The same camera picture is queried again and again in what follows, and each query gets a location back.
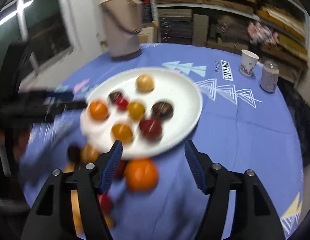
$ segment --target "thermos handle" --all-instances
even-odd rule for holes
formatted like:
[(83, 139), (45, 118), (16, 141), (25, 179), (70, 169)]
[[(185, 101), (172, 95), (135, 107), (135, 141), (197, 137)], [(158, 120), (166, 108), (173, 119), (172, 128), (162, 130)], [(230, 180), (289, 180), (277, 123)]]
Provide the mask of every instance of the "thermos handle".
[(140, 32), (142, 30), (142, 21), (140, 20), (142, 17), (142, 2), (140, 0), (128, 0), (128, 4), (132, 10), (132, 15), (134, 15), (137, 32)]
[(116, 18), (116, 15), (111, 11), (111, 9), (107, 6), (106, 3), (103, 4), (102, 8), (103, 11), (105, 11), (110, 16), (113, 22), (116, 23), (116, 25), (124, 32), (129, 34), (138, 34), (142, 30), (142, 2), (140, 0), (128, 0), (127, 2), (129, 4), (133, 19), (135, 21), (136, 27), (133, 30), (128, 30), (125, 26), (121, 25), (120, 21)]

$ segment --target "beverage can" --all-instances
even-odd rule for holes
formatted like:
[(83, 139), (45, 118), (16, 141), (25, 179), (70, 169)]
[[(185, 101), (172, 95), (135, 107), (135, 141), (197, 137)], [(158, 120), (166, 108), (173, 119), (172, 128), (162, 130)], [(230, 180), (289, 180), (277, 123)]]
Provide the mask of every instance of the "beverage can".
[(269, 93), (274, 93), (277, 87), (278, 76), (278, 65), (271, 60), (267, 60), (263, 65), (263, 72), (261, 74), (261, 88)]

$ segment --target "white wall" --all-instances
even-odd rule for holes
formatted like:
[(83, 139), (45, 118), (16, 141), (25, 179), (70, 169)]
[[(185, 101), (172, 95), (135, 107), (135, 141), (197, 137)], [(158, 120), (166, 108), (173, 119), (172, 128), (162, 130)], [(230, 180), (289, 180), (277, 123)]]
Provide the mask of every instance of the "white wall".
[(97, 35), (100, 23), (96, 22), (96, 13), (93, 0), (68, 0), (75, 36), (78, 48), (39, 74), (37, 79), (31, 82), (26, 80), (23, 86), (49, 87), (55, 88), (67, 79), (73, 72), (81, 68), (86, 63), (98, 57), (103, 49), (99, 44)]

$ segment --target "metal screw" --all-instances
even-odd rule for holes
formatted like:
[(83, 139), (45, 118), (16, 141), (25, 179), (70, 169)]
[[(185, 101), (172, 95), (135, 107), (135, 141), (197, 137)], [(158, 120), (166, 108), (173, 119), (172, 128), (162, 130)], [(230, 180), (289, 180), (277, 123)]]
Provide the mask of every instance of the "metal screw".
[(57, 176), (57, 175), (59, 175), (61, 173), (61, 171), (59, 170), (59, 169), (55, 169), (53, 172), (52, 172), (52, 174), (54, 175), (54, 176)]
[(254, 176), (255, 175), (255, 172), (253, 170), (247, 170), (246, 173), (248, 176)]
[(222, 168), (222, 165), (220, 165), (219, 163), (213, 163), (214, 170), (220, 170), (221, 168)]
[(92, 170), (92, 169), (94, 169), (94, 167), (95, 167), (94, 163), (88, 163), (85, 166), (85, 168), (88, 169), (88, 170)]

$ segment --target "red fruit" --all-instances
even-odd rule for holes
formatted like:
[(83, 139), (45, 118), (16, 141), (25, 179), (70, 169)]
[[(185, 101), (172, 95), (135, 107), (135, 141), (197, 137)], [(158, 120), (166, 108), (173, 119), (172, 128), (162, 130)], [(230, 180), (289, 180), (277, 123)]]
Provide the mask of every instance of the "red fruit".
[(113, 209), (113, 203), (108, 197), (108, 194), (104, 193), (103, 195), (98, 195), (97, 198), (102, 212), (109, 214)]
[(114, 179), (122, 179), (123, 178), (123, 174), (126, 168), (128, 161), (124, 161), (124, 160), (120, 160), (115, 175), (114, 175)]
[(162, 137), (162, 122), (156, 117), (141, 120), (139, 128), (143, 137), (150, 141), (157, 141)]
[(117, 105), (117, 108), (121, 111), (126, 111), (127, 105), (128, 105), (128, 100), (125, 99), (124, 97), (119, 96), (115, 104)]

